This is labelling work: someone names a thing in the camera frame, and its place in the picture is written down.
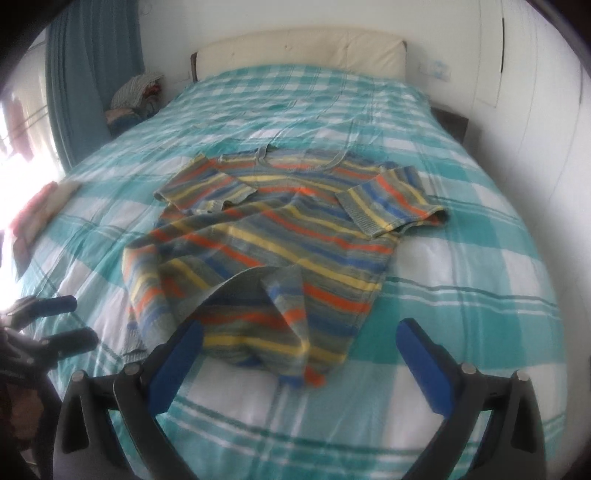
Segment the checkered bedsheet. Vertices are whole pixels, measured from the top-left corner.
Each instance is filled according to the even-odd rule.
[[[416,318],[458,361],[509,375],[525,368],[538,392],[548,454],[566,409],[562,324],[546,270],[523,222],[490,178],[402,83],[306,66],[253,67],[185,89],[153,119],[76,167],[82,189],[39,240],[23,294],[73,294],[74,314],[40,320],[36,338],[89,325],[95,351],[60,363],[52,380],[119,370],[129,298],[123,247],[149,231],[163,204],[153,192],[199,152],[348,148],[415,166],[445,228],[405,236],[348,361],[325,387],[296,390],[268,372],[200,357],[159,421],[203,479],[399,478],[437,430],[395,347],[397,323]],[[116,430],[145,471],[121,419]],[[475,453],[479,422],[455,472]]]

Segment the beige headboard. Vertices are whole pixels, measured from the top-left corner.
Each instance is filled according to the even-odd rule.
[[[314,27],[250,33],[211,43],[191,55],[193,81],[257,65],[305,64],[405,80],[406,43],[361,28]]]

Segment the neckline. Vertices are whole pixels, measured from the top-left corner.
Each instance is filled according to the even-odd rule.
[[[271,165],[268,161],[267,161],[267,147],[268,145],[263,145],[262,147],[259,147],[258,150],[256,151],[256,158],[255,158],[255,162],[257,165],[261,165],[263,167],[266,168],[271,168],[273,170],[281,170],[282,172],[314,172],[314,171],[329,171],[332,170],[333,168],[335,168],[337,165],[339,165],[343,159],[345,158],[346,154],[348,153],[348,150],[339,150],[337,152],[337,154],[334,156],[334,158],[332,160],[330,160],[328,163],[321,165],[319,167],[309,167],[309,168],[277,168],[274,167],[273,165]],[[303,150],[304,152],[304,156],[305,154],[308,152],[308,150],[310,149],[305,149]]]

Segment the blue curtain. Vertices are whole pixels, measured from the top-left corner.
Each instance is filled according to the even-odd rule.
[[[144,72],[137,0],[75,0],[47,32],[47,107],[65,171],[107,143],[115,92]]]

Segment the striped shirt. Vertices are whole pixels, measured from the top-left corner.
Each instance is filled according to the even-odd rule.
[[[195,158],[155,193],[156,229],[124,250],[130,323],[148,348],[189,316],[203,350],[320,385],[345,361],[401,235],[441,225],[413,167],[348,151]]]

